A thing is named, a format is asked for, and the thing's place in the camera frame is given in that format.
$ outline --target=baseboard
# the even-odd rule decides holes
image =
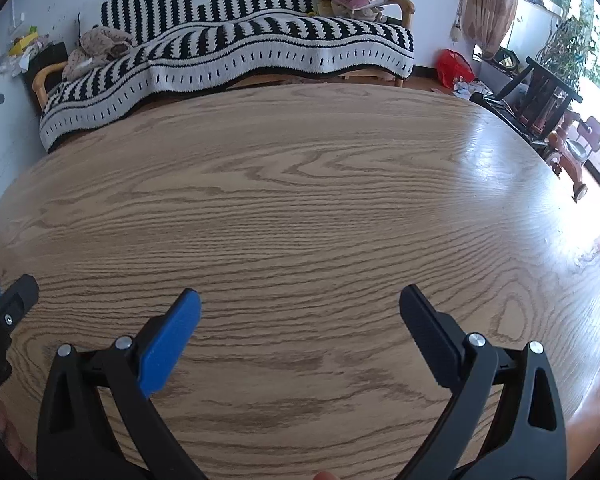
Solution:
[[[413,77],[426,77],[427,79],[438,79],[438,71],[430,66],[414,65],[411,72]]]

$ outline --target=screw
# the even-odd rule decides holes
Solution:
[[[471,343],[473,346],[484,346],[486,342],[487,340],[482,334],[478,334],[477,332],[469,334],[469,343]]]
[[[116,348],[118,350],[127,350],[131,347],[131,343],[133,343],[133,339],[131,339],[128,335],[120,336],[116,339]]]
[[[544,347],[542,346],[542,343],[539,341],[532,341],[531,343],[529,343],[529,349],[534,354],[541,354],[542,352],[544,352]]]
[[[60,357],[67,357],[71,353],[71,345],[64,343],[58,347],[58,355]]]

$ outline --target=striped sofa cover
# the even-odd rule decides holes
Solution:
[[[406,78],[413,37],[400,25],[309,17],[312,0],[101,0],[80,33],[126,30],[137,46],[49,96],[40,121],[47,150],[64,134],[122,118],[157,92],[209,92],[253,73],[332,76],[365,67]]]

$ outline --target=tabletop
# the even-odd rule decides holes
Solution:
[[[0,201],[0,239],[40,284],[0,395],[34,446],[56,348],[135,334],[190,286],[202,321],[154,403],[210,478],[392,478],[449,398],[398,314],[410,283],[494,344],[540,340],[574,412],[600,365],[583,214],[457,98],[305,84],[154,108],[69,143]]]

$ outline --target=wood grain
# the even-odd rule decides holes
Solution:
[[[155,403],[210,478],[392,478],[448,399],[400,320],[409,283],[493,343],[541,340],[574,412],[600,366],[586,213],[456,98],[306,85],[155,108],[0,202],[0,236],[41,289],[1,394],[33,446],[56,347],[108,346],[192,286],[203,319]]]

